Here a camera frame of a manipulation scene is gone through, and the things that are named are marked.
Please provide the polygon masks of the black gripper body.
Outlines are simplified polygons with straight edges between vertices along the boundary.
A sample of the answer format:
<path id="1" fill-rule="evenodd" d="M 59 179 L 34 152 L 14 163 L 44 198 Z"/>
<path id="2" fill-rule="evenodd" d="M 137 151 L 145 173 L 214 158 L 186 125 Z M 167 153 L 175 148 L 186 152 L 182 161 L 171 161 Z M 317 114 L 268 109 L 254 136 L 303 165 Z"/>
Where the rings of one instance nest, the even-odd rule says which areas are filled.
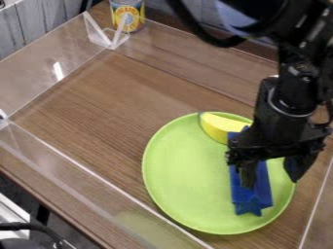
<path id="1" fill-rule="evenodd" d="M 311 121 L 316 105 L 305 99 L 307 90 L 301 85 L 281 91 L 278 78 L 262 80 L 254 122 L 228 140 L 229 164 L 257 165 L 277 158 L 285 165 L 313 164 L 332 128 Z"/>

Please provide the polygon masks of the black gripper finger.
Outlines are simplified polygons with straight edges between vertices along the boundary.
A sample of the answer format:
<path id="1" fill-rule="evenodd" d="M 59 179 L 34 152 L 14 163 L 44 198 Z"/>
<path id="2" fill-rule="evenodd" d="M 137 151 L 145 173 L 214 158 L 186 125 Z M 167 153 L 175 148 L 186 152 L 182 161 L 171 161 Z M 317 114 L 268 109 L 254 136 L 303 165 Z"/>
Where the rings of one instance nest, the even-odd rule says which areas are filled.
<path id="1" fill-rule="evenodd" d="M 258 171 L 260 162 L 257 160 L 245 160 L 241 161 L 237 165 L 241 186 L 244 188 L 252 189 L 257 183 L 257 171 Z"/>
<path id="2" fill-rule="evenodd" d="M 288 154 L 284 160 L 284 169 L 293 183 L 297 183 L 309 171 L 319 153 Z"/>

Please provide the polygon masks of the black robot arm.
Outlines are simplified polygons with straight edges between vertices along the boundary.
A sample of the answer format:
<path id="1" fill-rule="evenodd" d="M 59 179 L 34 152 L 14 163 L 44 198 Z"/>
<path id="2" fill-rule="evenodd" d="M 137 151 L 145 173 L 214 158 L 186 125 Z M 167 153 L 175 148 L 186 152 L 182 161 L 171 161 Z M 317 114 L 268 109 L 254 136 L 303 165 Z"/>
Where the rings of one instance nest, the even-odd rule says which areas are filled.
<path id="1" fill-rule="evenodd" d="M 278 74 L 262 80 L 250 127 L 228 141 L 228 162 L 252 188 L 262 160 L 282 158 L 292 181 L 308 172 L 333 132 L 333 0 L 214 0 L 233 35 L 217 38 L 183 0 L 166 0 L 192 32 L 230 48 L 265 37 L 278 47 Z"/>

